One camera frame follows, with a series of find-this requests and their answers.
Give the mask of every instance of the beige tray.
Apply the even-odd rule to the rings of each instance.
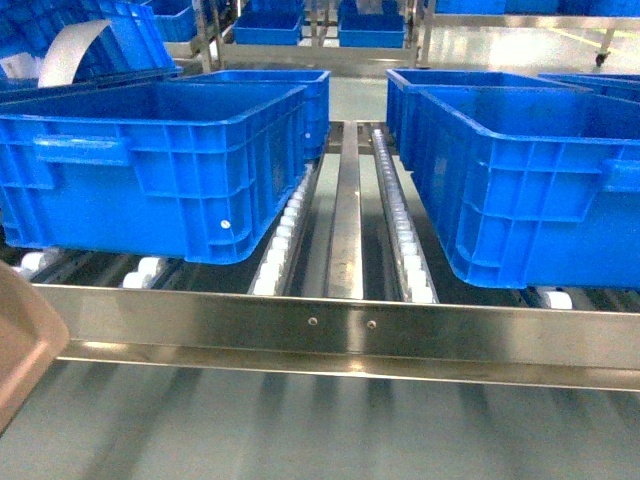
[[[56,311],[0,262],[0,433],[68,341]]]

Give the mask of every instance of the metal frame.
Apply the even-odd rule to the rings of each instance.
[[[631,17],[587,17],[556,15],[453,15],[436,14],[437,0],[429,2],[424,13],[424,36],[421,56],[417,65],[429,66],[429,49],[435,27],[498,27],[498,28],[604,28],[606,33],[596,57],[601,66],[609,55],[609,47],[616,29],[640,30],[640,18]]]
[[[192,0],[196,11],[202,11],[203,0]],[[315,2],[307,2],[307,13],[311,26],[311,46],[272,46],[272,45],[238,45],[231,43],[231,26],[224,31],[220,29],[217,10],[214,9],[215,25],[205,28],[203,21],[198,21],[198,35],[190,42],[166,43],[165,46],[172,57],[177,59],[193,58],[198,52],[205,52],[203,45],[215,39],[220,68],[224,62],[229,63],[291,63],[316,65],[370,65],[384,64],[385,67],[420,67],[429,66],[429,50],[433,29],[435,27],[499,27],[499,28],[605,28],[602,45],[597,52],[596,63],[602,65],[609,55],[609,47],[616,29],[640,30],[640,18],[629,17],[588,17],[588,16],[555,16],[555,15],[461,15],[436,14],[436,0],[429,2],[423,11],[421,2],[408,0],[405,9],[407,36],[405,48],[326,48],[324,42],[329,26],[337,23],[330,20],[329,9],[320,13],[313,8]],[[242,1],[236,0],[236,8],[232,5],[231,21],[240,15]],[[422,42],[419,41],[420,26],[423,26]],[[203,70],[211,71],[212,61],[204,53],[201,55]]]
[[[384,127],[333,126],[328,149],[338,147],[342,135],[342,155],[326,292],[346,299],[157,290],[179,283],[174,277],[188,264],[168,268],[156,290],[39,284],[71,331],[60,358],[640,391],[639,313],[360,300],[366,270],[359,166],[365,152],[379,159],[386,149],[372,148],[369,137]],[[212,274],[240,276],[222,268]],[[384,280],[402,291],[400,273]],[[571,295],[578,308],[588,303],[584,293],[572,289]],[[621,307],[640,303],[624,292],[602,295]]]

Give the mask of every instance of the metal guide rail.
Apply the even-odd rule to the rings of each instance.
[[[324,158],[235,266],[6,246],[0,255],[68,323],[68,360],[640,391],[637,292],[463,284],[394,153],[383,124],[334,122]],[[332,227],[316,248],[327,203],[317,186],[331,168]],[[371,182],[380,196],[364,200]],[[324,296],[304,298],[318,266]]]

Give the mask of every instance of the cart caster wheel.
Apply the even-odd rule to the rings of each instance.
[[[598,67],[601,67],[604,64],[604,61],[607,59],[608,56],[609,56],[609,53],[599,53],[596,56],[596,65]]]

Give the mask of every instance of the crate rim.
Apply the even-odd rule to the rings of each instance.
[[[471,87],[472,89],[477,89],[477,90],[495,90],[495,89],[506,89],[506,90],[513,90],[514,87]],[[559,88],[548,88],[548,89],[536,89],[536,90],[543,90],[547,93],[550,92],[566,92],[566,90],[563,89],[559,89]],[[473,128],[473,130],[475,130],[478,134],[483,135],[485,137],[490,137],[490,138],[495,138],[497,140],[509,140],[509,141],[519,141],[519,142],[544,142],[544,143],[574,143],[574,144],[588,144],[588,145],[631,145],[631,146],[640,146],[640,139],[634,140],[634,139],[628,139],[628,138],[602,138],[602,137],[554,137],[554,136],[549,136],[549,135],[545,135],[545,136],[538,136],[538,135],[508,135],[508,134],[504,134],[504,133],[499,133],[499,132],[495,132],[487,127],[485,127],[484,125],[478,123],[477,121],[475,121],[473,118],[465,115],[464,113],[460,112],[459,110],[455,109],[454,107],[452,107],[451,105],[449,105],[448,103],[446,103],[445,101],[440,100],[438,97],[430,94],[429,92],[418,92],[420,95],[423,95],[424,97],[426,97],[427,99],[429,99],[429,101],[433,102],[438,108],[443,109],[444,111],[446,111],[447,113],[451,114],[454,118],[456,118],[458,121],[461,121],[463,123],[465,123],[466,125],[468,125],[469,127]],[[606,98],[607,100],[611,100],[614,102],[624,102],[624,103],[630,103],[633,105],[638,105],[637,102],[632,102],[629,100],[623,100],[623,99],[619,99],[619,98],[611,98],[611,97],[607,97],[606,95],[596,95],[594,93],[589,93],[589,92],[580,92],[580,91],[575,91],[575,92],[571,92],[574,95],[583,95],[585,97],[590,96],[590,97],[602,97],[602,98]]]
[[[503,74],[503,75],[514,75],[516,77],[523,77],[523,78],[530,78],[532,80],[542,80],[543,82],[549,82],[551,84],[555,84],[558,85],[558,87],[556,87],[556,89],[575,89],[575,90],[590,90],[587,87],[580,87],[580,86],[575,86],[575,85],[571,85],[571,84],[567,84],[567,83],[563,83],[557,80],[550,80],[548,78],[544,78],[542,77],[542,74],[540,74],[539,77],[533,77],[530,75],[523,75],[520,73],[515,73],[515,72],[502,72],[502,71],[485,71],[485,70],[422,70],[419,68],[389,68],[387,69],[387,78],[389,80],[391,80],[392,82],[394,82],[396,85],[398,85],[398,87],[400,88],[401,91],[405,91],[408,90],[409,92],[414,92],[414,91],[418,91],[424,87],[454,87],[454,88],[460,88],[460,87],[469,87],[469,88],[535,88],[535,89],[543,89],[543,88],[554,88],[554,87],[544,87],[544,86],[538,86],[538,87],[503,87],[503,86],[499,86],[496,85],[494,87],[492,86],[487,86],[487,85],[477,85],[477,86],[473,86],[473,85],[440,85],[437,83],[434,84],[415,84],[415,83],[411,83],[409,80],[407,80],[406,78],[404,78],[399,72],[433,72],[433,73],[496,73],[496,74]]]
[[[564,73],[541,73],[541,78],[545,80],[551,79],[551,81],[555,81],[557,83],[564,83],[565,85],[571,85],[571,81],[576,82],[584,82],[586,84],[591,84],[598,87],[615,87],[621,88],[623,90],[634,90],[640,91],[640,79],[639,80],[624,80],[620,78],[607,78],[600,77],[599,75],[580,75],[580,74],[564,74]]]
[[[144,7],[147,8],[151,8],[153,10],[153,7],[150,5],[151,3],[153,3],[153,0],[151,0],[149,3],[144,4]],[[160,17],[160,18],[177,18],[177,17],[181,17],[182,15],[184,15],[186,12],[189,11],[189,9],[193,10],[193,5],[187,5],[185,8],[183,8],[182,10],[180,10],[178,13],[174,13],[173,15],[167,15],[167,14],[160,14],[160,13],[155,13],[155,11],[153,12],[153,16],[154,17]]]
[[[240,73],[246,73],[246,72],[278,72],[278,73],[291,73],[291,72],[308,72],[308,73],[318,73],[321,74],[318,78],[314,79],[314,80],[299,80],[299,79],[292,79],[292,80],[251,80],[251,79],[242,79],[242,80],[238,80],[238,82],[240,83],[264,83],[264,82],[279,82],[279,83],[320,83],[324,80],[326,80],[328,77],[331,76],[331,70],[320,70],[320,69],[314,69],[314,70],[306,70],[306,69],[291,69],[291,70],[286,70],[286,69],[282,69],[282,68],[278,68],[278,69],[270,69],[270,68],[264,68],[264,69],[260,69],[260,70],[247,70],[247,69],[228,69],[228,70],[218,70],[217,72],[211,72],[210,74],[202,74],[202,75],[215,75],[217,73],[226,73],[226,72],[240,72]],[[194,82],[197,81],[197,77],[202,76],[202,75],[194,75],[193,77],[182,77],[182,78],[178,78],[178,80],[180,81],[189,81],[190,79],[192,79]]]
[[[138,85],[124,85],[124,86],[119,86],[119,87],[115,87],[111,90],[117,90],[120,88],[130,88],[131,86],[145,86],[145,85],[154,85],[156,83],[161,83],[161,82],[149,82],[149,83],[145,83],[145,84],[138,84]],[[7,113],[7,114],[3,114],[0,112],[0,118],[2,119],[7,119],[7,120],[22,120],[22,121],[37,121],[37,122],[42,122],[42,121],[56,121],[56,122],[61,122],[61,123],[77,123],[77,122],[91,122],[93,124],[101,124],[101,123],[108,123],[108,124],[113,124],[113,123],[118,123],[118,124],[124,124],[124,125],[180,125],[180,126],[194,126],[194,127],[210,127],[210,126],[217,126],[217,125],[235,125],[238,123],[242,123],[243,121],[246,120],[247,116],[249,115],[254,115],[257,114],[263,110],[266,110],[267,108],[271,107],[272,105],[275,105],[277,102],[280,102],[282,100],[284,100],[285,98],[289,98],[292,97],[296,94],[302,94],[304,95],[304,86],[300,86],[300,87],[292,87],[288,92],[279,95],[278,97],[269,100],[268,102],[262,103],[258,106],[254,106],[251,107],[247,110],[245,110],[243,113],[241,114],[237,114],[234,115],[233,117],[227,118],[225,120],[215,120],[215,121],[191,121],[191,120],[156,120],[156,119],[149,119],[149,120],[145,120],[145,119],[131,119],[131,118],[114,118],[114,117],[109,117],[109,118],[93,118],[93,117],[71,117],[71,116],[55,116],[55,115],[20,115],[20,114],[16,114],[16,113]],[[88,92],[80,92],[82,93],[95,93],[95,90],[90,90]],[[61,95],[54,95],[50,98],[58,98],[58,97],[67,97],[70,95],[77,95],[78,92],[73,92],[73,93],[67,93],[67,94],[61,94]],[[14,104],[20,104],[20,103],[24,103],[24,102],[32,102],[33,99],[24,99],[24,100],[19,100],[17,102],[7,102],[7,104],[10,105],[14,105]]]

